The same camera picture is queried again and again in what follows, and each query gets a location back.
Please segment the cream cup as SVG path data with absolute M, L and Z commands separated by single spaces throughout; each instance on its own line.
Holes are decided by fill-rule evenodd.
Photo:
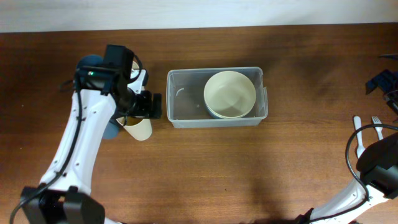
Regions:
M 152 125 L 149 119 L 122 117 L 116 121 L 138 141 L 145 141 L 152 135 Z
M 132 70 L 131 70 L 131 78 L 137 78 L 132 83 L 129 83 L 127 85 L 128 88 L 130 88 L 135 94 L 140 94 L 142 90 L 144 90 L 144 80 L 146 77 L 146 70 L 142 69 L 141 72 L 139 72 L 139 66 L 136 62 L 133 62 L 132 65 Z

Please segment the cream cup front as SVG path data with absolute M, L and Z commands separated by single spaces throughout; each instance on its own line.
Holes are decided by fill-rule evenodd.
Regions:
M 116 121 L 138 141 L 145 141 L 152 135 L 152 125 L 149 119 L 122 117 Z

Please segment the cream bowl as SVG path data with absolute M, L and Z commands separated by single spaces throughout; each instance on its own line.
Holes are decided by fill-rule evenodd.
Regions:
M 254 105 L 251 107 L 244 104 L 235 104 L 231 105 L 227 108 L 213 110 L 208 104 L 205 105 L 206 109 L 208 108 L 214 114 L 222 117 L 223 119 L 235 119 L 235 118 L 243 118 L 248 115 L 251 110 L 254 108 Z
M 235 71 L 223 71 L 214 74 L 206 82 L 203 98 L 205 104 L 218 110 L 235 104 L 251 107 L 257 96 L 254 84 L 247 76 Z

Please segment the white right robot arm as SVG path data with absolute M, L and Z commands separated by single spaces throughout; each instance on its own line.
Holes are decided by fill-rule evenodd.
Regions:
M 349 150 L 354 138 L 371 128 L 397 131 L 397 126 L 373 123 L 357 126 L 349 137 L 345 149 L 345 161 L 353 180 L 339 194 L 321 207 L 311 208 L 299 215 L 295 223 L 353 223 L 366 210 L 397 198 L 397 133 L 379 140 L 366 149 L 357 149 L 357 164 L 353 168 Z

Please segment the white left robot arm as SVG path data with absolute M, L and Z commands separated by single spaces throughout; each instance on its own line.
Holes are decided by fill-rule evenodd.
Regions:
M 138 70 L 132 65 L 137 63 Z M 147 71 L 135 53 L 122 45 L 106 46 L 103 57 L 81 59 L 73 76 L 72 107 L 56 155 L 38 187 L 24 187 L 12 211 L 23 210 L 29 223 L 112 223 L 91 198 L 98 149 L 112 119 L 159 119 L 162 95 L 143 90 Z

